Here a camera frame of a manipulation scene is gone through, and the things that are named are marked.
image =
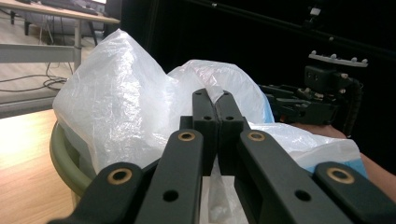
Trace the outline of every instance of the plastic bag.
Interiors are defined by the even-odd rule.
[[[237,66],[191,60],[165,74],[122,30],[92,51],[59,91],[53,108],[96,173],[118,161],[145,167],[161,157],[180,116],[192,115],[192,93],[202,88],[212,100],[223,90],[232,93],[248,121],[274,120],[265,95]]]

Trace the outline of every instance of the black cable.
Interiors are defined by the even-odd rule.
[[[37,88],[24,89],[24,90],[18,90],[18,91],[0,89],[0,91],[23,92],[23,91],[36,91],[36,90],[40,90],[40,89],[44,89],[44,88],[48,88],[53,91],[58,91],[58,90],[60,90],[59,88],[53,88],[52,86],[57,83],[64,84],[67,81],[67,78],[65,78],[65,77],[56,77],[56,76],[51,76],[51,75],[46,74],[46,75],[30,75],[30,76],[25,76],[25,77],[15,77],[15,78],[10,78],[10,79],[0,80],[0,83],[15,81],[15,80],[23,79],[23,78],[28,78],[28,77],[48,77],[49,79],[43,82],[43,86],[37,87]]]
[[[363,96],[362,85],[358,80],[352,79],[353,83],[351,86],[352,95],[350,96],[350,102],[348,104],[348,111],[346,114],[346,120],[344,122],[343,133],[347,138],[350,138],[353,126],[355,125],[356,118],[361,108],[361,99]]]
[[[64,42],[64,46],[66,46],[66,39],[64,38],[64,21],[62,20],[62,17],[60,19],[61,19],[61,29],[62,29],[63,42]],[[72,75],[73,75],[72,66],[70,65],[70,63],[68,63],[68,64],[69,64],[70,71],[72,72]]]

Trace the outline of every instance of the screw hole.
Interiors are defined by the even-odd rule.
[[[180,133],[178,135],[178,140],[185,141],[185,142],[191,141],[194,138],[195,138],[194,133]]]
[[[294,195],[295,195],[298,199],[300,199],[301,201],[304,201],[304,202],[309,202],[309,201],[311,201],[311,195],[309,195],[307,192],[305,192],[305,191],[303,191],[303,190],[297,189],[297,190],[294,192]]]
[[[107,182],[112,185],[120,185],[132,178],[132,171],[127,168],[120,168],[112,171],[107,176]]]
[[[169,203],[174,202],[175,200],[177,200],[177,198],[178,198],[178,193],[177,193],[177,191],[172,190],[172,189],[166,191],[166,192],[163,194],[163,199],[164,199],[166,202],[169,202]]]
[[[342,184],[352,184],[355,182],[355,178],[353,177],[352,174],[340,168],[336,168],[336,167],[328,168],[327,175],[331,179]]]
[[[256,141],[256,142],[263,141],[263,140],[265,139],[265,136],[264,136],[264,134],[262,134],[262,133],[249,133],[249,134],[247,135],[247,137],[248,137],[250,140]]]

